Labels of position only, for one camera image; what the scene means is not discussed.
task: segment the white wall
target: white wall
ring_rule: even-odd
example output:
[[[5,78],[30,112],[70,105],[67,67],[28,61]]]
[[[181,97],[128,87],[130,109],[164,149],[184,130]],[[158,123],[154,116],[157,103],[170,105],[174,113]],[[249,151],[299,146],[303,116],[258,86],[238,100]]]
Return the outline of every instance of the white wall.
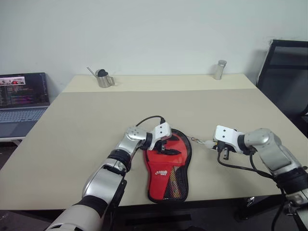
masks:
[[[307,0],[0,0],[0,74],[44,71],[56,96],[86,66],[255,81],[269,41],[308,40]]]

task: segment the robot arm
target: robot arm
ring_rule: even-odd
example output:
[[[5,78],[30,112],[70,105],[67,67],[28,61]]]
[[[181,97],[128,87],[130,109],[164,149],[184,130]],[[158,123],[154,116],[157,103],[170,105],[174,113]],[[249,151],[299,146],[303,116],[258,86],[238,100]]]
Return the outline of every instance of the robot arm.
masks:
[[[260,128],[244,134],[218,125],[214,141],[246,155],[257,151],[274,181],[286,192],[286,198],[295,206],[308,204],[308,173],[272,131]]]
[[[82,199],[65,210],[46,231],[99,231],[109,207],[117,207],[126,186],[124,177],[129,172],[136,151],[152,150],[158,140],[172,135],[165,122],[146,132],[139,127],[128,128],[123,140],[111,151],[86,182]]]

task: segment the gray floor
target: gray floor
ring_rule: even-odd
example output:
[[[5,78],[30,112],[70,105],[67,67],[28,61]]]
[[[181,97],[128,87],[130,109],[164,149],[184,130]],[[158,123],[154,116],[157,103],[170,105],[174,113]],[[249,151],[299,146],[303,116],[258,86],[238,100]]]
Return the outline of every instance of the gray floor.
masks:
[[[0,146],[0,168],[10,158],[14,150],[15,147]],[[163,214],[124,214],[116,217],[114,231],[178,231],[184,230],[189,226],[197,226],[206,231],[266,231],[270,230],[270,225],[276,210],[272,210],[240,223],[233,219],[233,212],[234,208],[232,207],[214,207],[166,212]],[[137,218],[174,215],[190,215],[191,219],[175,223],[155,223],[147,225],[127,224],[129,220]],[[0,231],[43,231],[48,225],[48,222],[42,220],[0,210]],[[297,231],[298,228],[292,217],[281,215],[277,222],[276,230]]]

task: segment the laptop screen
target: laptop screen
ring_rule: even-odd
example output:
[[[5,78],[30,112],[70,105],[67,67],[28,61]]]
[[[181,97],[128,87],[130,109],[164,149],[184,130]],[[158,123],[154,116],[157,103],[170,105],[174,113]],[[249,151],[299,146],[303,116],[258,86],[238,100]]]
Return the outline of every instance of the laptop screen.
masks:
[[[49,104],[45,73],[0,75],[0,109]]]

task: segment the floor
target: floor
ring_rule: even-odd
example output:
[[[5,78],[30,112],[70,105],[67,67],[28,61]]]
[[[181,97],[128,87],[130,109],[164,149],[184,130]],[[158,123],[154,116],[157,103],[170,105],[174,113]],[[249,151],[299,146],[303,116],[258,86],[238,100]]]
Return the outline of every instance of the floor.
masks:
[[[10,158],[15,146],[0,143],[0,168]],[[141,213],[118,214],[115,219],[114,231],[179,231],[190,226],[200,227],[206,231],[260,231],[270,230],[271,222],[276,209],[243,222],[237,222],[233,218],[235,208],[212,207],[201,209],[188,209],[181,211],[167,211],[165,213]],[[151,220],[148,217],[159,217]],[[180,218],[169,222],[168,218]],[[10,211],[0,210],[0,231],[43,231],[49,226],[49,222],[26,217]],[[276,225],[277,231],[297,231],[298,228],[292,217],[282,214]]]

